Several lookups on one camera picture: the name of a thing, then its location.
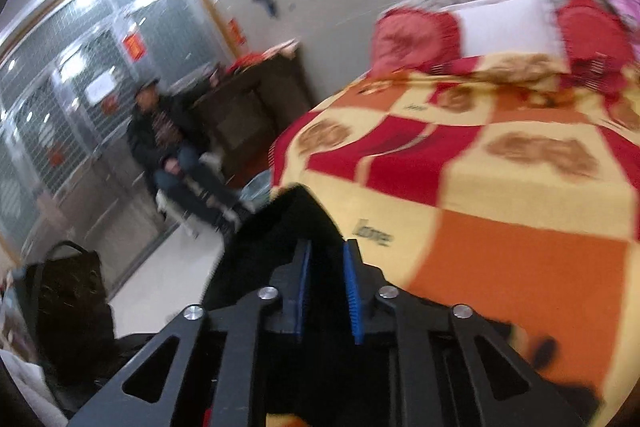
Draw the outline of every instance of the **seated man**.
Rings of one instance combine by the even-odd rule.
[[[233,237],[234,224],[218,208],[212,208],[186,185],[189,176],[218,202],[234,211],[241,223],[250,211],[207,166],[200,156],[209,149],[209,137],[188,108],[218,85],[213,74],[193,89],[175,95],[159,94],[157,78],[136,86],[136,105],[127,128],[133,158],[145,169],[147,186],[155,197],[161,189],[186,211],[218,229],[225,244]]]

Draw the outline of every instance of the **black jacket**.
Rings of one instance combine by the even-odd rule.
[[[184,139],[196,148],[199,154],[209,150],[210,140],[200,122],[190,113],[190,107],[211,89],[209,79],[196,84],[193,88],[174,95],[161,95],[159,108],[180,129]],[[136,105],[133,108],[131,122],[127,127],[127,143],[133,158],[145,169],[146,186],[155,197],[156,184],[154,172],[162,169],[164,161],[177,153],[178,145],[158,147],[153,128],[153,117],[144,114]]]

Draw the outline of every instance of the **white pillow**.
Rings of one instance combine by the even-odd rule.
[[[463,57],[522,52],[566,60],[556,10],[550,0],[478,0],[442,11],[458,17]]]

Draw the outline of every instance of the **jeans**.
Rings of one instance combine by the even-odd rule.
[[[200,163],[198,152],[192,146],[182,145],[176,159],[182,172],[215,197],[219,203],[228,208],[238,203],[238,197],[206,165]],[[184,182],[184,176],[176,176],[158,169],[154,173],[154,180],[158,188],[184,210],[214,227],[220,225],[222,212],[218,208],[210,208],[203,199],[194,194]]]

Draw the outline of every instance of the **white tile floor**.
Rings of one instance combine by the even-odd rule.
[[[219,233],[198,228],[197,239],[176,230],[111,299],[117,337],[155,333],[169,317],[200,301],[223,243]]]

